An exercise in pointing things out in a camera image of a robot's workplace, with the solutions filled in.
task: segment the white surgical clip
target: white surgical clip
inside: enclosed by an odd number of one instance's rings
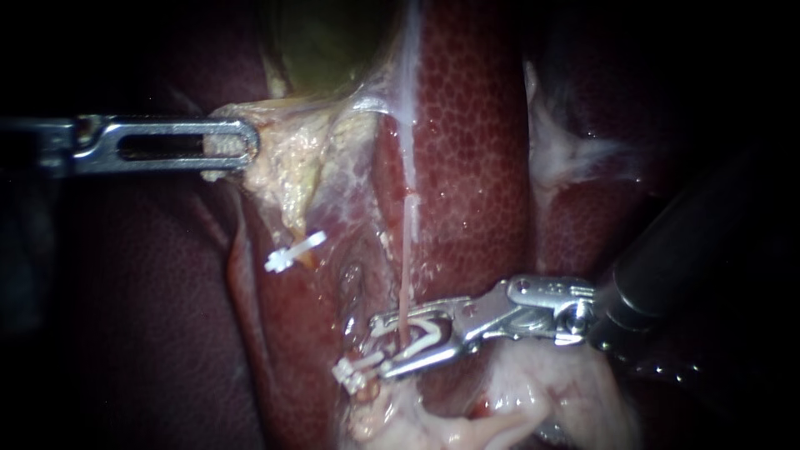
[[[325,235],[325,232],[319,231],[307,237],[294,247],[279,248],[269,254],[267,262],[264,263],[264,269],[266,269],[267,272],[281,273],[293,266],[294,260],[298,256],[324,243],[327,238],[328,236]]]

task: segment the metal grasper tip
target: metal grasper tip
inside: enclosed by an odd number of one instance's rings
[[[408,314],[410,324],[423,329],[426,323],[439,327],[431,321],[444,319],[451,324],[449,336],[436,336],[423,342],[427,345],[418,345],[426,336],[435,335],[432,328],[425,329],[428,333],[421,340],[412,342],[409,348],[382,362],[377,375],[380,378],[400,377],[475,353],[480,348],[483,334],[495,328],[498,318],[508,310],[507,284],[499,282],[480,297],[450,297],[412,308]],[[370,328],[373,335],[380,335],[387,329],[394,329],[397,321],[397,311],[377,314],[370,320]]]
[[[104,173],[238,170],[245,168],[258,152],[258,132],[249,123],[236,118],[17,117],[0,122],[0,131],[33,135],[38,151],[37,165],[54,178]],[[123,154],[121,148],[121,143],[131,138],[152,141],[155,137],[210,135],[238,138],[241,152],[221,157],[201,152]]]
[[[446,319],[451,323],[449,336],[426,341],[427,335],[423,335],[412,343],[411,351],[404,349],[382,362],[377,374],[393,378],[431,368],[475,353],[484,340],[493,338],[545,338],[558,346],[580,344],[593,322],[592,297],[591,285],[577,278],[517,275],[479,297],[425,303],[411,309],[409,323],[425,329],[434,319]],[[397,321],[397,311],[374,316],[370,321],[373,336],[393,329]]]

